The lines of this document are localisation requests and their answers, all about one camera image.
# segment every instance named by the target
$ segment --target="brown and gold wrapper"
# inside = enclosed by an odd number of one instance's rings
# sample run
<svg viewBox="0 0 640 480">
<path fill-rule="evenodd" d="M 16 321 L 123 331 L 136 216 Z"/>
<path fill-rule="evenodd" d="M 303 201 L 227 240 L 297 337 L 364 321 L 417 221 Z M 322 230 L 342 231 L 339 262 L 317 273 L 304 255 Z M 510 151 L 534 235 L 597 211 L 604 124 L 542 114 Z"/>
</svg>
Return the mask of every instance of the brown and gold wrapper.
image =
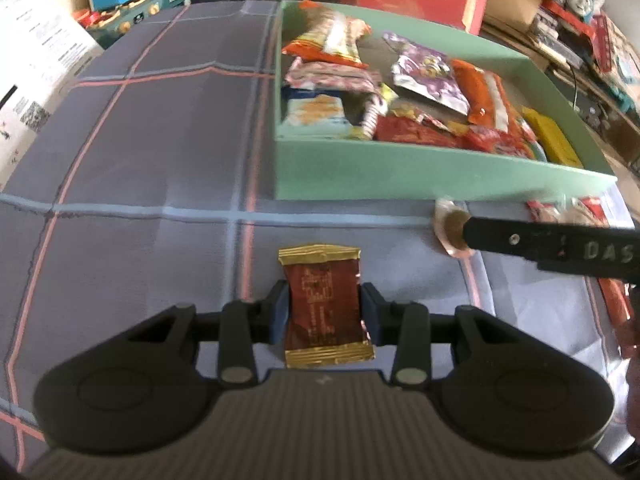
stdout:
<svg viewBox="0 0 640 480">
<path fill-rule="evenodd" d="M 373 345 L 360 319 L 360 249 L 307 245 L 281 249 L 278 259 L 291 290 L 287 367 L 373 359 Z"/>
</svg>

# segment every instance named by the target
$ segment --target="gray plaid tablecloth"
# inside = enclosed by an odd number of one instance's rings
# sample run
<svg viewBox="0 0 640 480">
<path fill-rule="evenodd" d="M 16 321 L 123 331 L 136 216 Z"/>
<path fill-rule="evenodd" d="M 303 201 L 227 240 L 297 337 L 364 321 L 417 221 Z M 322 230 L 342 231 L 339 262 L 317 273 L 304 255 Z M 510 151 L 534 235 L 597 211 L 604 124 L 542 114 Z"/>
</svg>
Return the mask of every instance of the gray plaid tablecloth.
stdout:
<svg viewBox="0 0 640 480">
<path fill-rule="evenodd" d="M 201 312 L 260 298 L 283 276 L 277 249 L 310 242 L 362 248 L 362 279 L 389 300 L 432 312 L 474 304 L 608 377 L 625 431 L 625 363 L 597 283 L 477 253 L 448 257 L 433 203 L 277 202 L 273 2 L 170 9 L 137 25 L 81 76 L 0 194 L 0 452 L 28 468 L 47 446 L 32 413 L 48 369 L 171 304 Z M 527 219 L 520 203 L 472 213 Z M 258 345 L 260 373 L 282 349 Z M 389 372 L 393 348 L 363 366 Z M 451 370 L 436 345 L 434 374 Z M 198 368 L 215 373 L 216 346 Z"/>
</svg>

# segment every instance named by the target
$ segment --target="gold wrapper edge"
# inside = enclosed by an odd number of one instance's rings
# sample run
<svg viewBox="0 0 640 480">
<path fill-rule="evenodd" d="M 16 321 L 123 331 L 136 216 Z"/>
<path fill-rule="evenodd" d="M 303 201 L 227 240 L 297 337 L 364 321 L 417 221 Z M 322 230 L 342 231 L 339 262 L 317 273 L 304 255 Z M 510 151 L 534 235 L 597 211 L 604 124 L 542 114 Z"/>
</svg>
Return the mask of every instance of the gold wrapper edge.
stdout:
<svg viewBox="0 0 640 480">
<path fill-rule="evenodd" d="M 287 368 L 315 368 L 368 361 L 375 357 L 370 340 L 336 346 L 318 346 L 301 350 L 285 350 Z"/>
<path fill-rule="evenodd" d="M 340 245 L 313 244 L 283 248 L 278 251 L 281 265 L 324 264 L 340 260 L 359 260 L 360 248 Z"/>
</svg>

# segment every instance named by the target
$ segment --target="green tray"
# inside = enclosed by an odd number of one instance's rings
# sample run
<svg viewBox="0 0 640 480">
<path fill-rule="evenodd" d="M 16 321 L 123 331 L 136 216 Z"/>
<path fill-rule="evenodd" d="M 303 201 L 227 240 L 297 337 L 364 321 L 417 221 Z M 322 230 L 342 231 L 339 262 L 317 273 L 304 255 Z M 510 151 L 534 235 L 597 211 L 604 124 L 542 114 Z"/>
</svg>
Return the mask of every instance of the green tray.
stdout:
<svg viewBox="0 0 640 480">
<path fill-rule="evenodd" d="M 380 10 L 327 4 L 365 20 L 374 37 L 392 30 L 451 57 L 493 70 L 517 86 L 527 104 L 552 117 L 571 142 L 584 170 L 491 155 L 361 140 L 283 138 L 282 56 L 276 55 L 274 120 L 276 135 L 275 195 L 281 200 L 435 199 L 558 200 L 597 196 L 616 177 L 602 152 L 566 98 L 523 54 L 489 40 L 437 23 Z M 304 31 L 305 15 L 294 1 L 280 6 L 281 34 Z"/>
</svg>

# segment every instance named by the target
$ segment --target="purple snack packet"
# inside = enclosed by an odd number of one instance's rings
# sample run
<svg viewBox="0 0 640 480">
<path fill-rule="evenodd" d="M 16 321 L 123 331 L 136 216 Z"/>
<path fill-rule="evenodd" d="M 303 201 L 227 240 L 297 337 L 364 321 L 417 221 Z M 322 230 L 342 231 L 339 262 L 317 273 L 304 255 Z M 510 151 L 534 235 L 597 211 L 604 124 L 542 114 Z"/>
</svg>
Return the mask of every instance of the purple snack packet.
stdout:
<svg viewBox="0 0 640 480">
<path fill-rule="evenodd" d="M 391 67 L 396 86 L 468 114 L 469 102 L 456 83 L 447 56 L 394 32 L 385 32 L 383 38 L 399 56 Z"/>
</svg>

